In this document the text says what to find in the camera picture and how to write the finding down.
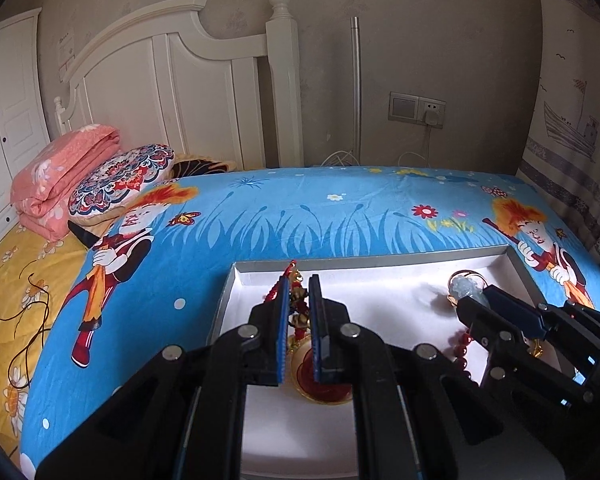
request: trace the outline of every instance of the cartoon boy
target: cartoon boy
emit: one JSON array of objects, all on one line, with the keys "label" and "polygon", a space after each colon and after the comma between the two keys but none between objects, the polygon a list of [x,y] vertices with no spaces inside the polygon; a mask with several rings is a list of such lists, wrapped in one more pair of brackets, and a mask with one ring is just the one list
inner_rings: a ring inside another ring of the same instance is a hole
[{"label": "cartoon boy", "polygon": [[[518,244],[525,263],[541,272],[548,269],[549,276],[564,287],[567,298],[575,303],[594,308],[587,293],[587,280],[574,258],[561,248],[547,233],[546,215],[533,206],[525,206],[513,198],[497,198],[493,201],[497,228]],[[537,254],[526,242],[515,235],[522,231],[541,249]]]},{"label": "cartoon boy", "polygon": [[198,188],[170,183],[154,187],[140,195],[127,209],[116,234],[105,234],[91,248],[93,269],[74,285],[62,308],[80,292],[87,290],[78,339],[71,354],[72,361],[86,368],[90,360],[93,333],[102,325],[102,311],[119,283],[131,279],[151,250],[154,237],[151,223],[171,204],[184,203],[198,194]]}]

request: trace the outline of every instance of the metal pole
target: metal pole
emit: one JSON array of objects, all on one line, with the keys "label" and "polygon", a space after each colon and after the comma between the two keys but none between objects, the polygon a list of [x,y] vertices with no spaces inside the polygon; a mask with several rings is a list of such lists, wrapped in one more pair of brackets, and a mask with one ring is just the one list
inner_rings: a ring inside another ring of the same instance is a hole
[{"label": "metal pole", "polygon": [[353,60],[353,156],[360,163],[362,142],[362,83],[360,79],[360,24],[358,17],[351,19],[351,54]]}]

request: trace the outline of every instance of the pink folded quilt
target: pink folded quilt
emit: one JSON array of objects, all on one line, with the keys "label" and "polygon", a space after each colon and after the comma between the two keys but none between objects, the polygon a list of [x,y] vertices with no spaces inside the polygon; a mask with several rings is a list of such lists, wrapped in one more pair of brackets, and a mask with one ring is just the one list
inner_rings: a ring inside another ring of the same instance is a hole
[{"label": "pink folded quilt", "polygon": [[49,240],[65,236],[69,195],[119,149],[118,130],[103,124],[89,124],[50,143],[11,184],[11,203],[28,217],[23,224]]}]

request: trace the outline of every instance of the patterned pillow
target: patterned pillow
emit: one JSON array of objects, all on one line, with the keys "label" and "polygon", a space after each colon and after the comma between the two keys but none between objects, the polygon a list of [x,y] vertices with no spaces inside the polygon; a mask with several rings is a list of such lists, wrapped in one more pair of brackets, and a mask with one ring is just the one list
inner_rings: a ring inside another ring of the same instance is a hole
[{"label": "patterned pillow", "polygon": [[114,156],[88,174],[69,198],[70,219],[95,225],[120,216],[125,204],[146,186],[171,174],[174,154],[164,144],[148,144]]},{"label": "patterned pillow", "polygon": [[235,162],[209,160],[208,158],[192,158],[173,165],[171,178],[183,176],[199,176],[211,173],[229,173],[235,169]]}]

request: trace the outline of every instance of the striped curtain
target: striped curtain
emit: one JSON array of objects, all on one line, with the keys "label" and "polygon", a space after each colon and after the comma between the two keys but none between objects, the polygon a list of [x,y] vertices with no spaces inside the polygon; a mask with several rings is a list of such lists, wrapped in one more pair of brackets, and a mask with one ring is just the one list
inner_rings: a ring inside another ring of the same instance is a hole
[{"label": "striped curtain", "polygon": [[600,8],[541,0],[538,97],[518,176],[600,263]]}]

